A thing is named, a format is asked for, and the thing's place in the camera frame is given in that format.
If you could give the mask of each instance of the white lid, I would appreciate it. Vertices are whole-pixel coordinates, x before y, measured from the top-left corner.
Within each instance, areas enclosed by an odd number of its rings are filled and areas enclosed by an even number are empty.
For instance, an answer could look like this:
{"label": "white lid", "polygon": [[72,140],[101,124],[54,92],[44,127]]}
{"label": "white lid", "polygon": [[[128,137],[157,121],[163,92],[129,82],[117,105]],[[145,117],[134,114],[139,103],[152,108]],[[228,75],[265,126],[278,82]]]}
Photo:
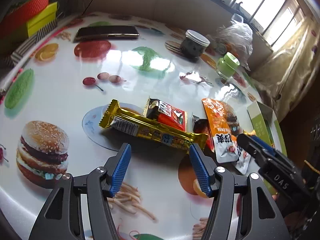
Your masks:
{"label": "white lid", "polygon": [[187,30],[186,31],[186,36],[195,41],[196,43],[201,44],[202,46],[208,47],[210,44],[210,41],[204,37],[203,35],[201,35],[200,33],[197,33],[193,30]]}

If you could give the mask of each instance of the silver screw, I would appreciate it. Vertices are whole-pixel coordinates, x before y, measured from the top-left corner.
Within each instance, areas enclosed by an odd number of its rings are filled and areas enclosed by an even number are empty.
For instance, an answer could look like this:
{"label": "silver screw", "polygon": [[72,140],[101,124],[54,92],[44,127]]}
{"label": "silver screw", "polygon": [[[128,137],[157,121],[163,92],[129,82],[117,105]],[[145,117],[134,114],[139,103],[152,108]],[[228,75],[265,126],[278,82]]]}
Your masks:
{"label": "silver screw", "polygon": [[71,174],[70,173],[65,173],[62,175],[62,179],[70,179]]}
{"label": "silver screw", "polygon": [[106,169],[104,167],[98,167],[96,170],[100,173],[103,173]]}
{"label": "silver screw", "polygon": [[221,166],[217,167],[217,172],[224,173],[225,171],[226,171],[226,169],[224,167],[221,167]]}
{"label": "silver screw", "polygon": [[251,173],[251,174],[250,174],[250,177],[251,177],[252,179],[259,179],[259,175],[258,175],[257,173]]}

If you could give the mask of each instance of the food-printed tablecloth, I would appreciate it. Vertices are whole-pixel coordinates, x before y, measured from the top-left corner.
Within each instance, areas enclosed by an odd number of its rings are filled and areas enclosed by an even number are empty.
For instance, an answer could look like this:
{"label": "food-printed tablecloth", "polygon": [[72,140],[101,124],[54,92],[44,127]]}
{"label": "food-printed tablecloth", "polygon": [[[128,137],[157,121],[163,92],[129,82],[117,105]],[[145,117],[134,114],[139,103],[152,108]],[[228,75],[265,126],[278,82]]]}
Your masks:
{"label": "food-printed tablecloth", "polygon": [[[140,36],[93,41],[90,46],[73,43],[79,28],[92,25],[135,25]],[[120,237],[200,239],[212,199],[195,185],[186,152],[98,126],[112,99],[139,112],[150,96],[187,111],[189,131],[192,114],[205,118],[202,98],[227,102],[240,126],[253,129],[247,106],[261,99],[250,78],[238,69],[227,82],[221,79],[215,70],[220,56],[211,50],[197,62],[184,58],[177,50],[184,33],[138,17],[92,13],[55,30],[33,48],[0,105],[0,208],[23,240],[53,179],[66,171],[74,177],[88,174],[103,166],[123,142],[131,144],[132,158],[117,197],[122,202],[109,202]],[[95,78],[103,91],[83,85],[87,77]],[[257,170],[251,161],[247,173]],[[90,239],[82,198],[85,236]],[[234,212],[229,237],[235,235],[236,224]]]}

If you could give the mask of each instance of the curtain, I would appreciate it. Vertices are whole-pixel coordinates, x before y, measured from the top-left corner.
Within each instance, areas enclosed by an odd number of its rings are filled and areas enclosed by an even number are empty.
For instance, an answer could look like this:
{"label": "curtain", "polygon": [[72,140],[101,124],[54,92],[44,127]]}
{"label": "curtain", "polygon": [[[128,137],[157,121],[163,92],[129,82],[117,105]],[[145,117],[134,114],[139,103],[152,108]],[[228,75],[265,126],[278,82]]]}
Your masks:
{"label": "curtain", "polygon": [[263,102],[280,122],[306,95],[320,68],[320,24],[305,17],[293,36],[252,74]]}

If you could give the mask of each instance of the smartphone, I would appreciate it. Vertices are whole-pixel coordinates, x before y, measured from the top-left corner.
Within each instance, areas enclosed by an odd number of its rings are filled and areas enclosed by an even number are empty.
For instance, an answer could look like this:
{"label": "smartphone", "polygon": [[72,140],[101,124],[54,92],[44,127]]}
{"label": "smartphone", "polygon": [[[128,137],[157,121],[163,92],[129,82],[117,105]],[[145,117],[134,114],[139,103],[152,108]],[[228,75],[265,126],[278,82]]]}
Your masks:
{"label": "smartphone", "polygon": [[80,28],[73,42],[110,38],[137,39],[139,33],[134,26],[106,25]]}

